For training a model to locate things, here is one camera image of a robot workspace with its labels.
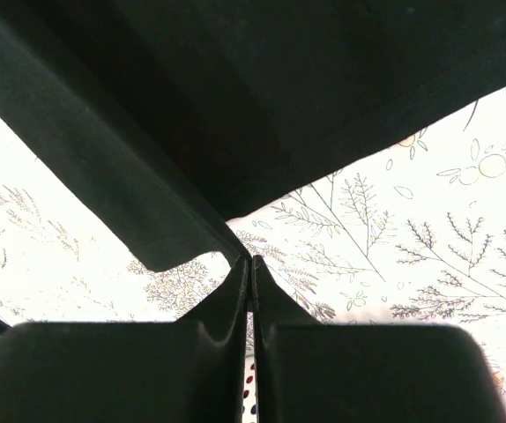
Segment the black t shirt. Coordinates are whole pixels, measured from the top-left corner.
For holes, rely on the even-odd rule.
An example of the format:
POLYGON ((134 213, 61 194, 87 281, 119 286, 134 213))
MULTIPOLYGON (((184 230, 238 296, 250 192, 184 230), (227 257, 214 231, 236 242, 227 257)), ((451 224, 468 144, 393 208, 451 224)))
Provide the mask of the black t shirt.
POLYGON ((506 1, 0 1, 0 117, 148 268, 506 86, 506 1))

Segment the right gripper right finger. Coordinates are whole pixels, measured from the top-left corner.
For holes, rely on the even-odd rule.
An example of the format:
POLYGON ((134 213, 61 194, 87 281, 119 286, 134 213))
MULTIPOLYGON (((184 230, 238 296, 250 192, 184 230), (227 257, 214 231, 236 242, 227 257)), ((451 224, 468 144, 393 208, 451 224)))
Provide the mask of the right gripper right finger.
POLYGON ((261 422, 506 422, 480 347, 457 327, 322 324, 251 263, 261 422))

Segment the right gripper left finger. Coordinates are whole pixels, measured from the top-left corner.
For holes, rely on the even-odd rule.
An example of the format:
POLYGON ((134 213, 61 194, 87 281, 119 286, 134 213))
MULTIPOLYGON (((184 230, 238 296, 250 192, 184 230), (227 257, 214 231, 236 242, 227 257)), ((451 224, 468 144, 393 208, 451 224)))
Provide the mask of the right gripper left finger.
POLYGON ((0 338, 0 422, 238 422, 249 262, 171 323, 23 323, 0 338))

